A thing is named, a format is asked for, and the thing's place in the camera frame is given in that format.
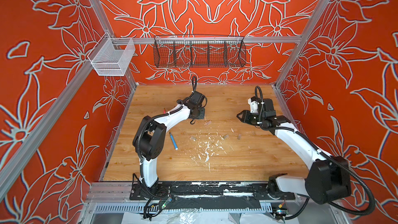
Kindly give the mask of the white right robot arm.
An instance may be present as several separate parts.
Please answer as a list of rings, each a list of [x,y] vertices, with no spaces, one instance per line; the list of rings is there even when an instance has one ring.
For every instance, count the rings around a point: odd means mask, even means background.
[[[276,174],[268,179],[267,193],[278,199],[284,193],[294,193],[311,198],[318,204],[330,203],[351,195],[350,174],[343,170],[347,161],[334,157],[309,143],[304,134],[283,115],[277,115],[271,99],[248,99],[249,110],[243,110],[237,118],[246,124],[269,131],[287,144],[309,169],[306,178]]]

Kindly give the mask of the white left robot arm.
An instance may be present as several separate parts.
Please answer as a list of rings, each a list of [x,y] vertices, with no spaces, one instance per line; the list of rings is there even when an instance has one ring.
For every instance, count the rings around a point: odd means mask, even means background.
[[[133,146],[140,161],[139,181],[147,188],[153,188],[158,182],[157,157],[163,150],[167,133],[177,124],[190,119],[205,118],[207,98],[200,92],[193,92],[191,96],[178,100],[177,105],[170,111],[154,117],[145,116],[133,139]]]

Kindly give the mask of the blue pen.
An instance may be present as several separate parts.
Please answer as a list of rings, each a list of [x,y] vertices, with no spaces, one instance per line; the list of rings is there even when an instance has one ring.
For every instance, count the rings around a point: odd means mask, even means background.
[[[177,143],[176,143],[176,141],[175,141],[174,136],[172,135],[171,132],[169,133],[169,135],[170,135],[171,141],[172,141],[172,143],[173,143],[174,149],[175,149],[175,150],[178,150],[178,146],[177,146]]]

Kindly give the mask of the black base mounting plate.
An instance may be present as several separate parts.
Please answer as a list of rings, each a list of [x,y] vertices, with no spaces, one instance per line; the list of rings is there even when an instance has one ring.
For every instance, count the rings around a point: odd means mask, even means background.
[[[253,197],[256,200],[294,200],[293,193],[272,197],[265,181],[160,181],[151,192],[175,197]]]

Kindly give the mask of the clear plastic bin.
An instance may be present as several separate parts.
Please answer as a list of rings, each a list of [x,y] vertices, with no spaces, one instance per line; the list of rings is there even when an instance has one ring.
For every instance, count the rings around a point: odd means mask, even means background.
[[[99,76],[124,76],[135,54],[132,38],[112,38],[105,33],[88,54]]]

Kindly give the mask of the aluminium frame rails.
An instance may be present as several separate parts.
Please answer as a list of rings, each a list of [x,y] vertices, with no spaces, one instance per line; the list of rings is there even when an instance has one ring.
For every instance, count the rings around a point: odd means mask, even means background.
[[[310,32],[314,28],[316,21],[319,20],[320,14],[325,10],[328,2],[329,0],[319,0],[319,3],[312,15],[312,19],[309,20],[300,37],[284,37],[283,40],[287,43],[302,44],[303,41],[309,37]],[[36,153],[43,140],[63,114],[66,107],[92,70],[93,67],[90,62],[84,62],[77,75],[73,77],[72,81],[51,105],[49,111],[46,112],[39,124],[28,135],[25,141],[11,157],[10,161],[1,170],[1,200],[5,198],[10,188],[20,176],[32,156]]]

